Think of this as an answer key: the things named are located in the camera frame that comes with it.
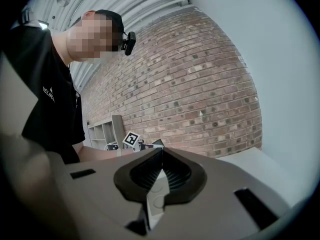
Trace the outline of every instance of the light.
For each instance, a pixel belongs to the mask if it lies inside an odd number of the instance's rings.
[[[40,26],[41,26],[41,28],[42,28],[43,30],[47,29],[48,26],[49,26],[49,23],[47,23],[47,22],[45,22],[45,21],[38,20],[38,22],[39,22],[39,24],[40,24]]]

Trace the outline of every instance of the black cap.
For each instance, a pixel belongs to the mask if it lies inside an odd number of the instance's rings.
[[[125,32],[124,24],[120,14],[110,10],[97,10],[95,13],[105,15],[108,19],[112,20],[112,23],[118,27],[119,33],[122,34]]]

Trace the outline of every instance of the black camera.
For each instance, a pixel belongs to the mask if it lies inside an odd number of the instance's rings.
[[[123,40],[121,50],[122,51],[125,50],[124,54],[129,56],[132,53],[132,50],[134,49],[135,43],[136,43],[136,33],[129,32],[129,34],[127,35],[127,39]]]

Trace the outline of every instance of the shirt logo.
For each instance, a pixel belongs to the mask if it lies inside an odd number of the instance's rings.
[[[54,99],[54,96],[53,96],[53,94],[52,94],[52,87],[50,87],[50,91],[47,90],[45,87],[43,87],[43,91],[44,91],[44,93],[45,93],[46,95],[48,95],[48,96],[51,98],[51,100],[53,100],[53,102],[55,103],[55,99]]]

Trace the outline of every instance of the person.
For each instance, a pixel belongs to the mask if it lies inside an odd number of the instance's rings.
[[[5,99],[16,103],[7,115],[12,121],[7,128],[23,125],[21,132],[13,133],[60,154],[65,164],[119,156],[121,149],[104,151],[83,145],[81,96],[74,87],[69,64],[107,58],[119,51],[123,33],[121,16],[102,9],[85,12],[69,29],[51,37],[26,6],[3,49],[7,64],[17,74],[16,78],[13,73],[7,74],[15,80],[12,91],[7,91],[12,97]],[[131,152],[122,150],[123,155]]]

